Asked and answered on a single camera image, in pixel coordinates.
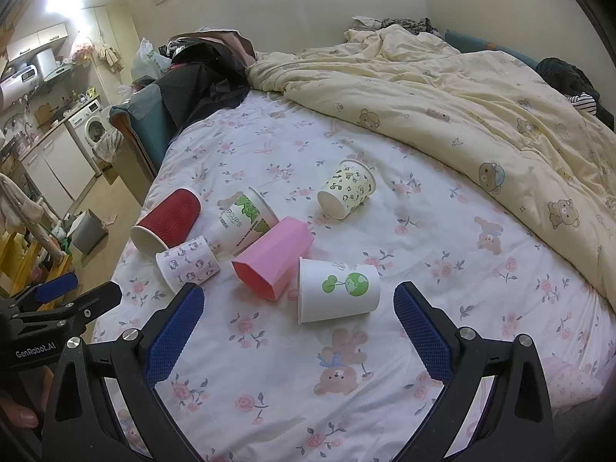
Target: washing machine door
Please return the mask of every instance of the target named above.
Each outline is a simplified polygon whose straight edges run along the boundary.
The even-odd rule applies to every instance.
[[[105,126],[100,116],[90,116],[84,125],[85,141],[90,147],[94,147],[105,133]]]

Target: paper cup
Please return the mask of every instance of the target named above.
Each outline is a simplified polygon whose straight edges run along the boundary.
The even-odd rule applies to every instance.
[[[214,250],[235,255],[254,243],[278,223],[278,217],[263,196],[248,188],[214,222],[207,236]]]
[[[131,228],[131,240],[141,253],[154,257],[185,241],[199,213],[201,202],[194,191],[176,189]]]
[[[203,236],[156,254],[156,265],[173,293],[184,283],[200,285],[221,270]]]
[[[298,274],[300,256],[306,255],[314,236],[306,222],[285,217],[235,260],[233,269],[254,293],[276,301]]]
[[[377,268],[300,257],[300,323],[374,311],[381,298]]]
[[[354,159],[343,159],[334,175],[316,194],[316,199],[326,214],[334,219],[344,219],[376,188],[375,176],[366,165]]]

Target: blue gripper pad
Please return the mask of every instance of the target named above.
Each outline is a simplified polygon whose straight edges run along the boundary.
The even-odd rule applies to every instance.
[[[451,349],[404,283],[393,293],[393,310],[430,377],[447,384],[454,374]]]
[[[190,334],[203,314],[204,305],[203,290],[196,286],[186,294],[150,345],[144,376],[151,388],[154,388],[157,382],[169,378]]]
[[[47,302],[51,302],[74,290],[78,284],[79,280],[75,273],[66,273],[39,286],[35,294],[36,302],[47,304]]]

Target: human hand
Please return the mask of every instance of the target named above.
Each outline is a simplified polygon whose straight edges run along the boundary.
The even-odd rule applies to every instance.
[[[47,400],[49,399],[51,383],[54,381],[54,374],[50,369],[48,369],[48,367],[42,367],[42,369],[41,410],[45,412],[45,409],[47,409]],[[3,391],[0,391],[0,407],[2,407],[4,413],[8,417],[8,420],[10,420],[15,427],[33,429],[38,426],[38,418],[36,418],[35,412],[18,405]]]

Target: screw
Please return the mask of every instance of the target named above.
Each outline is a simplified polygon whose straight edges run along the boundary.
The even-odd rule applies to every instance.
[[[522,333],[521,335],[518,335],[517,339],[520,341],[520,344],[522,344],[524,347],[531,347],[531,345],[533,345],[533,339],[531,339],[531,337],[526,335],[526,333]]]
[[[133,341],[137,338],[137,335],[139,335],[139,330],[136,328],[129,328],[128,330],[124,330],[122,333],[122,338],[125,341]]]
[[[460,337],[462,337],[463,339],[466,339],[467,341],[472,341],[472,339],[474,339],[476,336],[477,334],[472,328],[468,328],[467,326],[460,328]]]
[[[79,342],[81,342],[81,339],[79,339],[79,337],[71,337],[67,342],[67,347],[70,349],[74,349],[79,345]]]

